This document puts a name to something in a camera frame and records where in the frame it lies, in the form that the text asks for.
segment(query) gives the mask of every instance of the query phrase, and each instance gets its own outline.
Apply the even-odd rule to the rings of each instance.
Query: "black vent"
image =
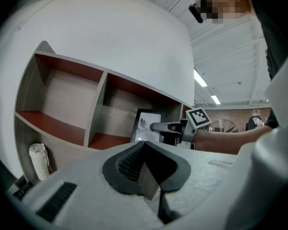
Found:
[[[126,154],[119,160],[118,170],[126,178],[137,182],[140,176],[141,168],[144,164],[144,154],[142,147],[138,147]]]
[[[74,183],[64,182],[43,207],[37,211],[37,214],[45,220],[52,222],[76,187],[77,185]]]
[[[191,173],[191,167],[185,159],[149,141],[138,142],[115,154],[105,162],[102,172],[107,182],[118,192],[144,195],[137,183],[144,163],[164,192],[179,190]]]

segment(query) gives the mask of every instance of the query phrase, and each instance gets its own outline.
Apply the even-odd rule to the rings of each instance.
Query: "fluorescent light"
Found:
[[[217,98],[216,95],[211,95],[211,98],[215,101],[215,103],[216,103],[217,105],[221,105],[221,102],[219,101],[219,99]]]
[[[206,87],[207,83],[203,80],[203,78],[197,73],[197,71],[194,69],[194,79],[202,86]]]

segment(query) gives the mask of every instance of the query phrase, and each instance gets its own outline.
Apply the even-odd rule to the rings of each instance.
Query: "person's arm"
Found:
[[[241,132],[219,133],[198,130],[194,136],[195,150],[237,154],[242,145],[255,142],[263,134],[270,132],[268,126]]]

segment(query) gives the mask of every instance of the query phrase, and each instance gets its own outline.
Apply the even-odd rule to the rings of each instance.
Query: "shelf compartment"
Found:
[[[91,113],[89,115],[89,118],[87,119],[87,125],[84,136],[85,147],[89,146],[92,138],[94,137],[94,134],[96,133],[96,127],[99,122],[100,113],[102,110],[102,104],[104,101],[107,80],[108,80],[108,74],[104,72],[96,90],[96,98],[93,101]]]
[[[189,106],[187,106],[187,105],[182,105],[182,106],[183,106],[183,107],[182,107],[181,118],[182,118],[182,119],[186,119],[186,118],[187,118],[187,116],[186,116],[186,111],[189,111],[189,110],[191,110],[192,108],[189,107]]]
[[[138,109],[162,110],[165,122],[180,119],[182,104],[154,90],[110,73],[104,85],[91,148],[104,150],[130,142]]]
[[[95,133],[89,147],[98,150],[105,150],[118,145],[127,144],[129,142],[130,142],[129,137],[120,137],[102,133]]]
[[[83,146],[104,72],[51,53],[46,46],[49,52],[36,51],[25,69],[15,110],[45,132]]]
[[[37,132],[42,130],[67,142],[83,145],[85,129],[66,124],[39,111],[17,112],[16,116],[30,123]]]
[[[49,127],[45,128],[43,125],[41,127],[38,122],[36,123],[36,117],[38,115],[39,114],[34,114],[34,112],[15,113],[15,141],[20,164],[27,181],[30,181],[33,184],[39,182],[29,155],[29,147],[33,143],[45,144],[52,172],[55,172],[86,155],[98,151],[96,149],[70,143],[66,141],[67,139],[63,140],[53,136],[51,134],[52,132],[47,129]],[[48,118],[45,119],[45,117],[42,118],[43,124],[47,119]],[[55,127],[58,124],[58,121],[54,120],[54,122]]]

